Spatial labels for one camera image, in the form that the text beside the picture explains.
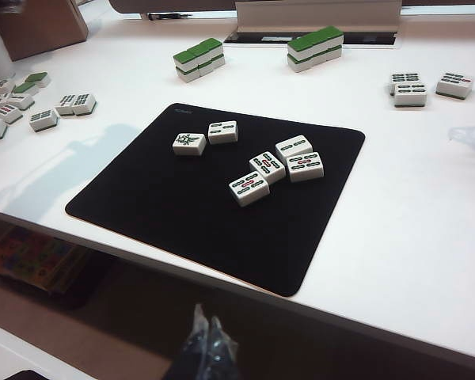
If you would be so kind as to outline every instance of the box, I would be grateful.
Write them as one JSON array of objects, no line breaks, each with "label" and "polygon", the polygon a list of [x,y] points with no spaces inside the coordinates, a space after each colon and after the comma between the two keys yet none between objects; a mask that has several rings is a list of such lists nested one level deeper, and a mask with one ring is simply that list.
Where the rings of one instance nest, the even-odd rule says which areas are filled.
[{"label": "box", "polygon": [[86,40],[74,0],[28,0],[23,13],[0,14],[0,35],[13,61]]}]

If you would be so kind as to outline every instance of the green bamboo marking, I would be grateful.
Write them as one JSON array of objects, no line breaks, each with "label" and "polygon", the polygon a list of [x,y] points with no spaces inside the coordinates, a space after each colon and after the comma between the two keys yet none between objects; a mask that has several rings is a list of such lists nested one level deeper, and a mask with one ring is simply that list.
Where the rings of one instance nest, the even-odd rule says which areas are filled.
[{"label": "green bamboo marking", "polygon": [[240,180],[238,182],[233,183],[232,187],[235,188],[235,187],[239,186],[240,184],[244,184],[244,183],[245,183],[245,180]]},{"label": "green bamboo marking", "polygon": [[190,145],[198,139],[200,139],[200,137],[190,137],[190,134],[187,133],[186,135],[179,135],[176,139],[176,142],[183,145]]}]

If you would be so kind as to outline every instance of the stack of mahjong tiles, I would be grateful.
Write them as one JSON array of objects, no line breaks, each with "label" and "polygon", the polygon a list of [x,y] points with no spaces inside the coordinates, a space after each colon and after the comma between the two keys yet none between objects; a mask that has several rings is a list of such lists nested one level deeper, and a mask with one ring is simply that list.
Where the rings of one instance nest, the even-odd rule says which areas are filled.
[{"label": "stack of mahjong tiles", "polygon": [[225,63],[223,45],[214,38],[190,47],[173,58],[178,76],[186,83],[211,73]]},{"label": "stack of mahjong tiles", "polygon": [[287,44],[287,62],[293,71],[311,67],[341,57],[343,32],[334,26],[308,33]]}]

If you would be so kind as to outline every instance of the white table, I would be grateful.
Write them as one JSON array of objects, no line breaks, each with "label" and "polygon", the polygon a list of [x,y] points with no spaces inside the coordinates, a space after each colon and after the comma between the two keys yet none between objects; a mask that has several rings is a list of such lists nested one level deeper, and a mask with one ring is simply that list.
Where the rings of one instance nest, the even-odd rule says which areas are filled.
[{"label": "white table", "polygon": [[[301,74],[287,66],[284,47],[225,46],[225,66],[185,84],[172,55],[210,36],[223,40],[235,19],[132,20],[105,0],[82,10],[88,41],[16,62],[17,81],[45,70],[53,82],[0,141],[0,218],[475,367],[475,85],[465,101],[434,94],[446,70],[475,77],[475,15],[403,16],[399,48],[346,48],[341,59]],[[395,109],[389,75],[412,70],[430,90],[427,106]],[[99,102],[91,116],[38,134],[29,127],[33,113],[86,90]],[[277,297],[65,214],[72,197],[176,102],[366,134],[295,296]]]},{"label": "white table", "polygon": [[50,380],[94,380],[47,352],[0,329],[0,380],[32,370]]}]

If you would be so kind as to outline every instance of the green-backed mahjong tile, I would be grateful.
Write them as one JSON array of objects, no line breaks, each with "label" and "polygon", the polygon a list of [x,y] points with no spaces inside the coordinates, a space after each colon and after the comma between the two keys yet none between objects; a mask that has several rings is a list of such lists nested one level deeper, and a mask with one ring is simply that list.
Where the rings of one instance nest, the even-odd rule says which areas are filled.
[{"label": "green-backed mahjong tile", "polygon": [[15,93],[24,93],[25,91],[28,91],[31,89],[33,86],[35,86],[34,82],[25,82],[22,85],[19,85],[14,89]]},{"label": "green-backed mahjong tile", "polygon": [[323,38],[324,41],[327,41],[327,40],[332,40],[333,38],[342,36],[343,32],[341,32],[335,26],[328,26],[327,28],[320,29],[319,31],[316,32],[316,34],[318,34],[320,38]]},{"label": "green-backed mahjong tile", "polygon": [[311,42],[303,37],[296,38],[295,40],[289,41],[288,46],[293,48],[296,51],[303,51],[312,47]]},{"label": "green-backed mahjong tile", "polygon": [[216,61],[217,59],[221,59],[221,58],[223,58],[223,54],[217,55],[216,57],[214,57],[213,59],[211,59],[211,61]]},{"label": "green-backed mahjong tile", "polygon": [[190,53],[192,53],[195,57],[200,57],[209,52],[209,49],[203,45],[196,45],[194,47],[190,47],[187,49]]},{"label": "green-backed mahjong tile", "polygon": [[209,66],[209,65],[211,65],[211,59],[209,61],[203,63],[202,65],[199,65],[198,68],[203,69],[204,67]]},{"label": "green-backed mahjong tile", "polygon": [[180,73],[182,73],[183,75],[188,75],[188,74],[193,73],[194,71],[196,71],[196,70],[198,70],[198,69],[199,69],[199,67],[196,66],[195,68],[193,68],[193,69],[191,69],[191,70],[189,70],[189,71],[183,71],[183,70],[180,69],[179,67],[176,67],[176,70],[178,70],[178,71],[179,71]]},{"label": "green-backed mahjong tile", "polygon": [[293,63],[295,63],[296,65],[300,64],[300,63],[303,63],[303,62],[306,62],[306,61],[309,61],[311,59],[311,57],[308,57],[306,59],[302,59],[300,61],[298,61],[296,58],[294,58],[292,55],[290,54],[287,54],[287,57],[288,59],[290,59]]},{"label": "green-backed mahjong tile", "polygon": [[201,42],[199,45],[203,45],[209,50],[213,50],[217,48],[218,46],[222,46],[222,43],[216,40],[215,38],[208,38],[207,40],[204,40],[203,42]]},{"label": "green-backed mahjong tile", "polygon": [[184,64],[186,62],[192,61],[196,57],[191,52],[185,50],[185,51],[182,51],[181,53],[176,54],[173,58],[177,62]]},{"label": "green-backed mahjong tile", "polygon": [[25,79],[25,82],[38,82],[38,81],[42,81],[44,78],[46,78],[46,75],[48,75],[48,73],[46,73],[46,72],[44,72],[44,73],[30,74],[30,75]]}]

